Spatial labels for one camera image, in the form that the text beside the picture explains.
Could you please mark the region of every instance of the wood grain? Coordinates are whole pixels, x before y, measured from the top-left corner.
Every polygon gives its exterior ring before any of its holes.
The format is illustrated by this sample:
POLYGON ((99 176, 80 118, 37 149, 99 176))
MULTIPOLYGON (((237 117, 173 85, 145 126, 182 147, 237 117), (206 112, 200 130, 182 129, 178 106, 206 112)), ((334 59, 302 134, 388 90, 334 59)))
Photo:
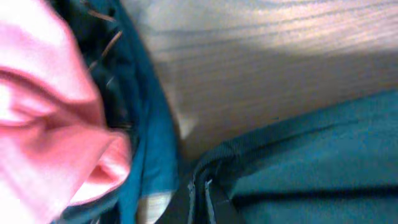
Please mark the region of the wood grain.
POLYGON ((183 154, 398 87, 398 1, 122 0, 183 154))

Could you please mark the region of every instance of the teal garment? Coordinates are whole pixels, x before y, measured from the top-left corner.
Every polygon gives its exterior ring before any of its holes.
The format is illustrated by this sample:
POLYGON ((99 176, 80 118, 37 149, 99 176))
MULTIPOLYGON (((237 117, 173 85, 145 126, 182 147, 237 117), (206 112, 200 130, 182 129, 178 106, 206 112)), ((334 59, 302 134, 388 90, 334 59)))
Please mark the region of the teal garment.
POLYGON ((121 223, 135 223, 138 200, 146 195, 168 192, 178 187, 177 139, 161 86, 152 64, 117 0, 52 1, 68 22, 85 62, 103 98, 107 124, 125 130, 134 157, 125 183, 105 197, 65 210, 61 221, 84 223, 101 214, 121 223), (112 17, 101 19, 94 10, 112 17), (122 32, 104 56, 111 40, 122 32))
POLYGON ((224 142, 157 223, 397 220, 398 91, 390 91, 224 142))

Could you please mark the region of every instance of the wooden surface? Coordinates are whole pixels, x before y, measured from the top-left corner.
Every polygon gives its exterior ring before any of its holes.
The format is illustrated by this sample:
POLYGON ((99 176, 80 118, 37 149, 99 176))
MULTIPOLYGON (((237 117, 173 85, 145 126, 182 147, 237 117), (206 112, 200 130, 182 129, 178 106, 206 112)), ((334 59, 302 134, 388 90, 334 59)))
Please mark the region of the wooden surface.
POLYGON ((122 0, 183 154, 398 87, 398 1, 122 0))

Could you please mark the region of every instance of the pink garment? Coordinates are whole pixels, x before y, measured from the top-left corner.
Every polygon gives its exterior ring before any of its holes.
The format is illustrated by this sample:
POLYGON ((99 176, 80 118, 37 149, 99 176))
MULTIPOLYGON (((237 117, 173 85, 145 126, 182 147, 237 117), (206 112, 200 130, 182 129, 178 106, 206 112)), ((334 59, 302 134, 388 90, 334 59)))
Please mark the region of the pink garment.
POLYGON ((130 163, 67 24, 43 0, 1 1, 0 223, 49 223, 120 186, 130 163))

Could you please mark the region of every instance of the gathered fabric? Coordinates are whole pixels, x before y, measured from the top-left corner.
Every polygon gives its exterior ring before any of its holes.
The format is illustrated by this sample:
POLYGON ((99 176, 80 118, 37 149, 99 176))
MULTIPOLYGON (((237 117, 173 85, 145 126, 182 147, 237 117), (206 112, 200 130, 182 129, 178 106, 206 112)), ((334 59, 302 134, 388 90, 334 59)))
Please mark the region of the gathered fabric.
POLYGON ((119 187, 130 144, 67 24, 43 0, 0 5, 0 221, 49 223, 119 187))

